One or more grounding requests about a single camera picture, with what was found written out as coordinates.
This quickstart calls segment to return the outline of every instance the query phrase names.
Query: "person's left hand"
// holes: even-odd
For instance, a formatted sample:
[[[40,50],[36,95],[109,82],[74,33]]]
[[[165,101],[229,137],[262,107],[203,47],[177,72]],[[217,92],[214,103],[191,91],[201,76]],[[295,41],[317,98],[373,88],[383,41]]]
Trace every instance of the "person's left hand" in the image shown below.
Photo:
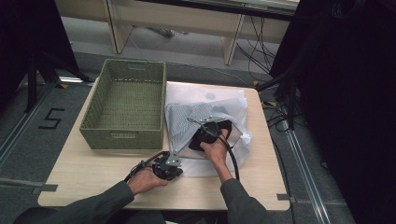
[[[168,181],[160,179],[158,176],[152,173],[151,167],[143,168],[128,181],[128,186],[131,188],[134,195],[166,185],[168,185]]]

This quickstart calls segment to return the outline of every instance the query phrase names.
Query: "table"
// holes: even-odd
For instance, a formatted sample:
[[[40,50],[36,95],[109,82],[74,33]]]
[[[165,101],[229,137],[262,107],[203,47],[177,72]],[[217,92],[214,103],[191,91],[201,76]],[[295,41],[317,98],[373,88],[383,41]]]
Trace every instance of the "table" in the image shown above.
[[[235,89],[235,87],[185,83],[192,87]],[[262,105],[254,89],[244,90],[247,97],[247,129],[252,133],[251,154],[240,167],[241,182],[250,196],[255,197],[268,210],[285,211],[289,201],[280,201],[277,194],[286,194],[277,163]],[[47,184],[58,185],[56,191],[42,191],[38,203],[42,206],[66,206],[112,187],[121,181],[133,166],[150,154],[134,155],[128,150],[92,150],[79,132],[79,125],[87,109],[87,101],[78,115],[64,148],[56,161]],[[169,150],[167,132],[163,150]],[[178,177],[164,188],[139,194],[126,208],[175,210],[225,210],[219,178]]]

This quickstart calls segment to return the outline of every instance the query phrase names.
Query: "plastic basket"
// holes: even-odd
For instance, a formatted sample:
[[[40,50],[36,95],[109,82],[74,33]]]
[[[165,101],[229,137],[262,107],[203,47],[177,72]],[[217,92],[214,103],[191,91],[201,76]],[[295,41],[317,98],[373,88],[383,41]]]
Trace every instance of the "plastic basket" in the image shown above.
[[[80,131],[92,149],[162,149],[165,63],[106,60]]]

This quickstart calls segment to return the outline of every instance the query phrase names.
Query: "gray sleeve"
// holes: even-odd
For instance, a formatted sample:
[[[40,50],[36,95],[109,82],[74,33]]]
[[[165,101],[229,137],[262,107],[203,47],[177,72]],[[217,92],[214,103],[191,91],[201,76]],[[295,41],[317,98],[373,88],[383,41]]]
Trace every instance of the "gray sleeve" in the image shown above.
[[[121,181],[104,193],[70,203],[40,223],[106,223],[115,212],[133,200],[131,189]]]
[[[220,190],[228,208],[229,223],[273,223],[264,206],[248,195],[239,180],[227,180]]]

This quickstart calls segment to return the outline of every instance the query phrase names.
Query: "white plastic bag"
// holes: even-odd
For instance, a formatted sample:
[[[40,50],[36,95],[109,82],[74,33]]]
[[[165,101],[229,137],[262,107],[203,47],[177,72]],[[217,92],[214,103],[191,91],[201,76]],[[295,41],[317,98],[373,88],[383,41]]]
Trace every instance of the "white plastic bag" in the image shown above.
[[[229,119],[239,132],[239,140],[233,146],[238,166],[247,159],[250,151],[251,134],[246,129],[248,101],[240,90],[204,89],[183,83],[168,83],[166,89],[165,116],[171,152],[182,154],[200,125],[187,118]],[[180,158],[184,176],[216,175],[210,160],[201,157]],[[233,171],[233,162],[227,154],[227,166]]]

